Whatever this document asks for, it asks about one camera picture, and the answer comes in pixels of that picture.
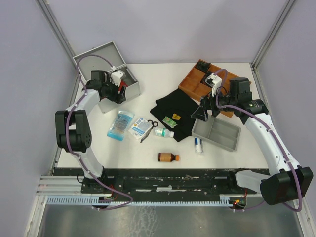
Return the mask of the red first aid kit pouch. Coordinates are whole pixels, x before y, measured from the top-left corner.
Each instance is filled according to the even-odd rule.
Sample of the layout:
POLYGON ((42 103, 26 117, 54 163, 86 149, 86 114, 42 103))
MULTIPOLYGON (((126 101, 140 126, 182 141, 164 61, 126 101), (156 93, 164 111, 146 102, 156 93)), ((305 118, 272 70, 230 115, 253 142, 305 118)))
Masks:
POLYGON ((119 91, 118 91, 119 94, 124 95, 127 87, 128 85, 124 81, 121 81, 119 91))

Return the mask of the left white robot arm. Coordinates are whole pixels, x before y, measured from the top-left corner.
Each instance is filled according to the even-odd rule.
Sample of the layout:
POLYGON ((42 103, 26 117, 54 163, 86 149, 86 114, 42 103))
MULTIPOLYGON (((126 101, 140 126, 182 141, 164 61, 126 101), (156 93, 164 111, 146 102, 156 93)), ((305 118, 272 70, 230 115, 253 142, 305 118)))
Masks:
POLYGON ((88 115, 103 100, 121 104, 126 100, 123 78, 125 73, 111 74, 102 70, 91 71, 91 80, 83 83, 80 98, 65 110, 55 113, 56 140, 59 148, 72 154, 81 165, 84 176, 93 179, 92 187, 100 193, 109 188, 109 180, 102 176, 103 166, 92 148, 92 132, 88 115))

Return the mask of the black handled scissors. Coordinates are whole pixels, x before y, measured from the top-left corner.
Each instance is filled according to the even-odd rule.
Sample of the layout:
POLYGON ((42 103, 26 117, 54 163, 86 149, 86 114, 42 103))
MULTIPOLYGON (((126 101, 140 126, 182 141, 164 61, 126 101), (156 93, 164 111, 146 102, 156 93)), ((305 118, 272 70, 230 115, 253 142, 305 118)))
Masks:
POLYGON ((145 133, 144 137, 141 138, 140 143, 143 143, 143 141, 150 135, 152 129, 158 126, 158 122, 157 121, 153 121, 153 120, 149 119, 148 122, 151 124, 151 127, 145 133))

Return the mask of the green small sachet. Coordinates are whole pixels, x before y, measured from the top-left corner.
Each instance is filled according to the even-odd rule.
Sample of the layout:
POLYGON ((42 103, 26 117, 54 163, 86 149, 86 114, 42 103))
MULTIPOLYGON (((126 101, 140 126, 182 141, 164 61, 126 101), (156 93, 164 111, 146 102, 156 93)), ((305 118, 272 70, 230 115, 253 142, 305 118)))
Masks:
POLYGON ((162 120, 166 125, 168 125, 170 128, 174 128, 177 126, 177 123, 172 120, 171 118, 165 116, 164 119, 162 120))

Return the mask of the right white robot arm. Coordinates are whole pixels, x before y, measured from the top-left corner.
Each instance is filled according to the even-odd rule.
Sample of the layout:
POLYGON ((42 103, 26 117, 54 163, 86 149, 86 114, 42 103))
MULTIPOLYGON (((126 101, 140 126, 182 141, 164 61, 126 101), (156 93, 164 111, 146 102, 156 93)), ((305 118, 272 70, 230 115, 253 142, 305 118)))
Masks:
POLYGON ((211 92, 201 97, 200 105, 191 117, 208 121, 208 111, 214 118, 221 111, 233 112, 253 135, 269 169, 268 175, 251 170, 239 171, 226 181, 227 189, 238 193, 248 188, 260 193, 268 205, 282 203, 292 211, 300 212, 313 172, 309 167, 302 167, 290 154, 265 103, 252 98, 249 79, 231 79, 229 90, 223 87, 224 80, 216 74, 209 75, 205 81, 211 86, 211 92))

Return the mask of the light blue mask packet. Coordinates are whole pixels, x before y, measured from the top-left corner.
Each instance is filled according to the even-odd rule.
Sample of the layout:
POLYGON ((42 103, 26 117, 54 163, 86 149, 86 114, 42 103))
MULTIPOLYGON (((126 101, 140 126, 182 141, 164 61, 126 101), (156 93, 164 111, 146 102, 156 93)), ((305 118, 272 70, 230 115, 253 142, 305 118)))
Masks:
POLYGON ((130 126, 133 118, 134 113, 125 110, 119 110, 115 120, 108 130, 107 136, 117 141, 123 141, 125 132, 130 126))

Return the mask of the blue white gauze packet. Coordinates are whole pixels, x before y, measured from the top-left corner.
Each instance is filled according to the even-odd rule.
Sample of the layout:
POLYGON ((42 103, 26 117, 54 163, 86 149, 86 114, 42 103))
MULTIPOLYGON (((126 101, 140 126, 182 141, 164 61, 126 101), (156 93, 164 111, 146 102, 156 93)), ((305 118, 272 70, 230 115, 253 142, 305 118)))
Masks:
POLYGON ((144 137, 145 133, 150 129, 151 124, 145 118, 138 118, 135 123, 131 125, 128 132, 136 139, 144 137))

